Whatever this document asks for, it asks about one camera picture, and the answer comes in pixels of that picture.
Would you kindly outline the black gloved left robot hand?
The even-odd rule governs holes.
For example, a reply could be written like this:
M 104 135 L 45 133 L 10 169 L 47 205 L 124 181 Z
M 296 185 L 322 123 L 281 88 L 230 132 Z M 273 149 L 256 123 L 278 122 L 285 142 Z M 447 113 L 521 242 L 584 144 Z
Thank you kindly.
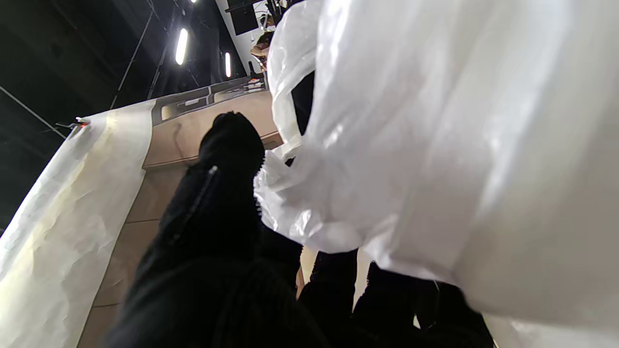
M 218 115 L 139 263 L 106 348 L 492 348 L 447 283 L 375 262 L 354 302 L 357 251 L 319 252 L 296 295 L 302 246 L 262 223 L 265 148 L 241 113 Z

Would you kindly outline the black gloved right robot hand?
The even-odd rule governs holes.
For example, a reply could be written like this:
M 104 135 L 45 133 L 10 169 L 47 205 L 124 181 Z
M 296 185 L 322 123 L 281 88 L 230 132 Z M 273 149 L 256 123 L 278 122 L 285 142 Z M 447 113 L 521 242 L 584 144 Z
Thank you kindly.
M 297 126 L 301 136 L 307 131 L 308 121 L 312 111 L 312 97 L 314 91 L 315 72 L 308 73 L 292 89 Z

